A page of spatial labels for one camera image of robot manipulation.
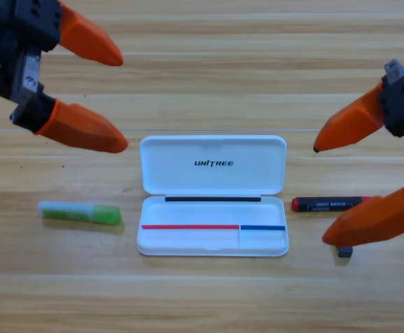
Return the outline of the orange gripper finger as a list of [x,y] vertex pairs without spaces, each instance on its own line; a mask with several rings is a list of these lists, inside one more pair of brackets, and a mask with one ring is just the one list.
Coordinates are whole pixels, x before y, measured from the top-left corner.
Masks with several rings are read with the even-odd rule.
[[313,150],[332,150],[356,144],[385,127],[393,136],[404,136],[404,75],[389,83],[387,76],[366,94],[327,120]]
[[16,1],[14,27],[24,40],[44,52],[61,45],[105,65],[124,63],[119,47],[100,26],[61,1]]
[[404,187],[375,196],[344,212],[322,236],[325,244],[344,247],[386,241],[404,233]]
[[127,139],[105,117],[79,104],[66,104],[41,92],[10,115],[16,126],[74,148],[121,153]]

